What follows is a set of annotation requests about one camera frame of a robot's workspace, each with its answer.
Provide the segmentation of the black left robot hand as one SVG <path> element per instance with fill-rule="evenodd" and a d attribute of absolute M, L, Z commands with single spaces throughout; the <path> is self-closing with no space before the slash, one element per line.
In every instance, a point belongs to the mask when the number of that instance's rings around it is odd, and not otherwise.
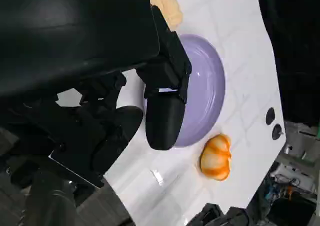
<path fill-rule="evenodd" d="M 64 179 L 101 188 L 142 121 L 171 149 L 191 72 L 151 0 L 0 0 L 0 125 Z"/>

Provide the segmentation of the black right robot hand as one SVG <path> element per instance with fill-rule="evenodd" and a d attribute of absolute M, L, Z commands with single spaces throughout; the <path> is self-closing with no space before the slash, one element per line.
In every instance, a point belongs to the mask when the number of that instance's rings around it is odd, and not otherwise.
<path fill-rule="evenodd" d="M 231 207 L 223 213 L 217 204 L 207 203 L 187 226 L 252 226 L 253 219 L 243 208 Z"/>

